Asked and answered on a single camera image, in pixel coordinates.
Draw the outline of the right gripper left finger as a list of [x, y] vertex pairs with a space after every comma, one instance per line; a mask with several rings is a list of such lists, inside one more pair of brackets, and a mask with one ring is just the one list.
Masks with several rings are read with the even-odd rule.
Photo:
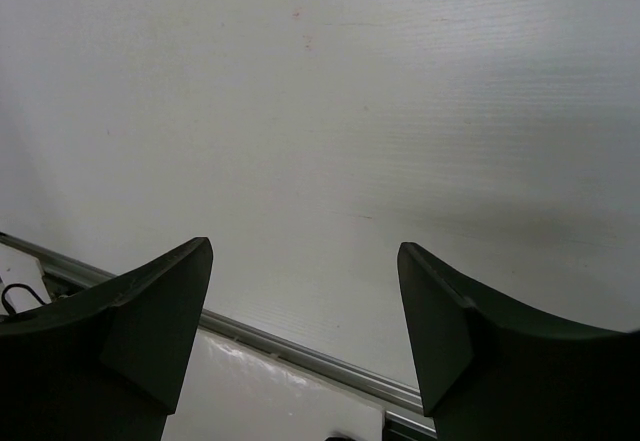
[[4, 440], [159, 440], [176, 412], [213, 265], [206, 237], [1, 319]]

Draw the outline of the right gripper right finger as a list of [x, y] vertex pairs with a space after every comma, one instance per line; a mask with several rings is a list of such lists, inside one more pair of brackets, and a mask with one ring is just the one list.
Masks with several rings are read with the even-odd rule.
[[639, 335], [538, 310], [413, 242], [397, 255], [425, 416], [441, 440], [635, 440]]

